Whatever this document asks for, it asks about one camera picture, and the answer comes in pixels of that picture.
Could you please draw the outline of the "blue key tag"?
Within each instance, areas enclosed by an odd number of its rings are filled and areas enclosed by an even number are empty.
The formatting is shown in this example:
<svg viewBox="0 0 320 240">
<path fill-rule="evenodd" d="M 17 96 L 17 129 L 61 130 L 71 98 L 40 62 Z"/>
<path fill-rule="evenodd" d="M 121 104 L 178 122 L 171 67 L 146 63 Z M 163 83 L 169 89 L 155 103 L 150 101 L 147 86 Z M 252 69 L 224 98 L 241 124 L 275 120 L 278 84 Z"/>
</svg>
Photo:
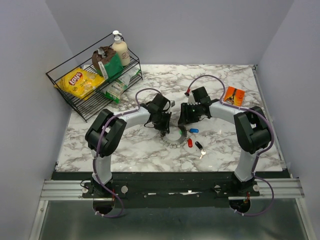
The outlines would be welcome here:
<svg viewBox="0 0 320 240">
<path fill-rule="evenodd" d="M 189 129 L 189 132 L 190 132 L 190 133 L 198 133 L 199 130 L 198 130 L 197 128 L 190 128 L 190 129 Z"/>
</svg>

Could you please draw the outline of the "red key tag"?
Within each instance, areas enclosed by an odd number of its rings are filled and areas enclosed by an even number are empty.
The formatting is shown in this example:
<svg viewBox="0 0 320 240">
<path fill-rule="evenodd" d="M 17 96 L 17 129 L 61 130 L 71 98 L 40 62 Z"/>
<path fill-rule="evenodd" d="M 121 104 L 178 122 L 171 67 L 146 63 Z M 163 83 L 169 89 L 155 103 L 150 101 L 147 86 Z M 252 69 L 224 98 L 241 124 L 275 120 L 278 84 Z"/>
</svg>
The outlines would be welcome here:
<svg viewBox="0 0 320 240">
<path fill-rule="evenodd" d="M 194 142 L 193 142 L 193 140 L 192 140 L 191 138 L 188 138 L 188 139 L 187 139 L 187 145 L 188 145 L 189 148 L 192 148 L 192 147 L 193 147 Z"/>
</svg>

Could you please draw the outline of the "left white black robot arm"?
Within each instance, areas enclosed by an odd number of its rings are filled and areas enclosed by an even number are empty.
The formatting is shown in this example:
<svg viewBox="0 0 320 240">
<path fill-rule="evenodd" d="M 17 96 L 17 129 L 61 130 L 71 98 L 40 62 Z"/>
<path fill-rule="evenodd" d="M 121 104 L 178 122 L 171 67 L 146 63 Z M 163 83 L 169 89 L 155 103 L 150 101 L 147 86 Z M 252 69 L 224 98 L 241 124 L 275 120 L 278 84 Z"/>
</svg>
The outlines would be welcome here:
<svg viewBox="0 0 320 240">
<path fill-rule="evenodd" d="M 111 112 L 103 109 L 94 120 L 85 140 L 93 151 L 93 191 L 101 198 L 111 191 L 111 156 L 117 149 L 123 133 L 138 125 L 152 124 L 162 136 L 170 132 L 171 101 L 158 93 L 153 100 L 127 111 Z"/>
</svg>

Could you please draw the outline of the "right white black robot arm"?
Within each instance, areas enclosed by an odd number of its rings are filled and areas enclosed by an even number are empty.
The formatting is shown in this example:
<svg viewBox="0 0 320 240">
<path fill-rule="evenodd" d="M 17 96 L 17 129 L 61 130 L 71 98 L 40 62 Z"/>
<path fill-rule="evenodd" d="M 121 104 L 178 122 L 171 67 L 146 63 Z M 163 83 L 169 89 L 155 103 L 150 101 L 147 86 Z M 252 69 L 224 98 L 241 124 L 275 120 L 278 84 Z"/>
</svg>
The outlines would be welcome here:
<svg viewBox="0 0 320 240">
<path fill-rule="evenodd" d="M 219 99 L 211 99 L 204 87 L 193 90 L 189 97 L 193 97 L 194 102 L 181 103 L 179 126 L 198 123 L 204 116 L 234 124 L 241 153 L 234 171 L 237 179 L 230 183 L 230 191 L 236 196 L 243 195 L 248 190 L 247 182 L 254 177 L 260 152 L 267 150 L 274 140 L 262 108 L 229 106 Z"/>
</svg>

